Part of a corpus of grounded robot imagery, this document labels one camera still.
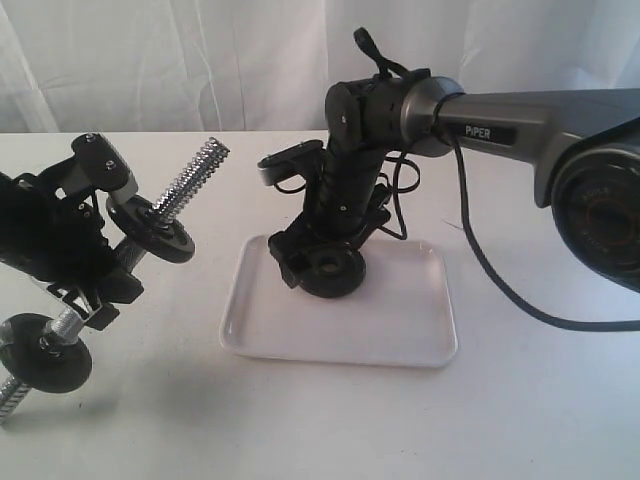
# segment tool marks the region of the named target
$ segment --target table surface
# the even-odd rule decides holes
[[[418,159],[402,202],[412,238],[444,255],[460,348],[439,370],[252,360],[218,327],[240,248],[289,224],[301,196],[261,184],[256,162],[325,132],[221,133],[224,166],[181,215],[195,259],[148,256],[146,287],[104,332],[86,331],[94,368],[68,395],[32,392],[0,431],[2,478],[637,478],[640,335],[571,333],[520,312],[486,278],[459,229],[451,155]],[[140,193],[156,197],[207,138],[107,137]],[[10,176],[67,158],[74,135],[0,135]],[[498,271],[548,311],[637,317],[640,296],[582,266],[529,165],[467,152],[472,221]],[[406,182],[411,181],[407,172]],[[121,234],[109,222],[114,241]],[[4,268],[0,318],[59,306]]]

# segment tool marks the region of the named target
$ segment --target black disc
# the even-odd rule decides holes
[[[49,320],[35,313],[23,313],[6,320],[12,340],[0,346],[0,361],[11,375],[36,390],[72,392],[89,378],[91,354],[81,340],[75,345],[57,348],[55,355],[43,350],[40,339]]]
[[[146,251],[171,263],[185,263],[193,257],[196,246],[180,222],[155,227],[147,216],[151,203],[136,195],[123,204],[107,200],[109,216],[134,242]]]
[[[343,297],[364,280],[364,258],[347,246],[317,247],[307,253],[307,258],[311,268],[301,275],[300,287],[317,297]]]

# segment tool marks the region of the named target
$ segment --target white tray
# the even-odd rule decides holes
[[[248,357],[442,367],[458,341],[442,258],[423,241],[370,239],[362,285],[340,299],[289,289],[267,237],[247,241],[220,342]]]

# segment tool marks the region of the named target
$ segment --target white curtain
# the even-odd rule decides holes
[[[0,132],[323,128],[359,26],[468,92],[640,86],[638,0],[0,0]]]

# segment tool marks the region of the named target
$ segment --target metal screw rod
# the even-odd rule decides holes
[[[25,385],[13,375],[0,385],[0,425],[29,393],[31,387]]]
[[[93,135],[87,135],[87,141]],[[229,149],[210,137],[193,160],[160,196],[151,208],[159,222],[170,225],[184,209],[193,196],[211,178],[220,164],[229,155]],[[131,272],[142,260],[147,251],[128,237],[125,237],[115,249],[116,257],[128,272]],[[71,308],[64,310],[58,318],[50,322],[48,328],[60,338],[75,343],[84,327],[82,318]],[[15,410],[31,387],[10,375],[0,387],[0,425]]]

